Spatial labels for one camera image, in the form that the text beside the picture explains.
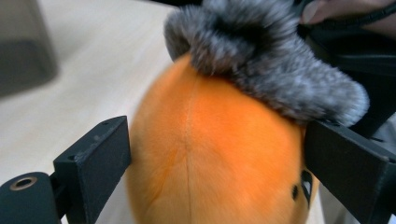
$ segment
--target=orange fabric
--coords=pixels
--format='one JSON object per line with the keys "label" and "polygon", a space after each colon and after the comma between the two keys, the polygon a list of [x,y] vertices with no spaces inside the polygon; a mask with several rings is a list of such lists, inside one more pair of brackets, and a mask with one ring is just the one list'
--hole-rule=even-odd
{"label": "orange fabric", "polygon": [[126,174],[134,216],[145,224],[304,223],[303,138],[292,121],[197,73],[184,56],[134,116]]}

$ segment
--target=black eye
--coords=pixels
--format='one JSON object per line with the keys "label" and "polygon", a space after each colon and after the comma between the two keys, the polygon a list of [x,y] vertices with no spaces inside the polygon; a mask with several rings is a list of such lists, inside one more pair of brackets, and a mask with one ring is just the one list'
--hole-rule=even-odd
{"label": "black eye", "polygon": [[303,192],[306,200],[308,201],[308,207],[311,202],[312,194],[312,175],[307,171],[301,172],[301,186],[303,187]]}
{"label": "black eye", "polygon": [[294,185],[293,190],[291,191],[291,196],[294,201],[296,201],[296,198],[298,196],[298,188],[296,185]]}

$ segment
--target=table surface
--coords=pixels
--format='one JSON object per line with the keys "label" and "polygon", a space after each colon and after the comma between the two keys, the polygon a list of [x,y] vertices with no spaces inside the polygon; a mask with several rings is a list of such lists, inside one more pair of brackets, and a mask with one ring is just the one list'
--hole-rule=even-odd
{"label": "table surface", "polygon": [[[102,120],[128,119],[172,62],[163,21],[172,7],[133,0],[38,0],[59,72],[0,98],[0,184],[52,161]],[[121,183],[97,223],[133,223]],[[324,223],[319,197],[308,223]]]}

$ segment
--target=fur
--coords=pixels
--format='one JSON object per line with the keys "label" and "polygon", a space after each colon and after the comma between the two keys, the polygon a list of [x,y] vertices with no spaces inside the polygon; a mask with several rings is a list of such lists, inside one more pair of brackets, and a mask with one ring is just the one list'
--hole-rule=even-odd
{"label": "fur", "polygon": [[365,89],[315,58],[280,0],[204,0],[167,20],[173,60],[191,53],[206,75],[230,79],[245,94],[299,123],[328,119],[351,126],[369,107]]}

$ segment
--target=orange plush toy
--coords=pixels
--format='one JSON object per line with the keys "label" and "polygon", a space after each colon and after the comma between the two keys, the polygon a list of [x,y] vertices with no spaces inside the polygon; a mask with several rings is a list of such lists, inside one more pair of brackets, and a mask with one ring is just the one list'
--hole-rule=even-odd
{"label": "orange plush toy", "polygon": [[175,64],[130,130],[137,223],[305,223],[318,181],[304,167],[304,124],[351,125],[368,100],[313,57],[288,8],[207,0],[169,17]]}

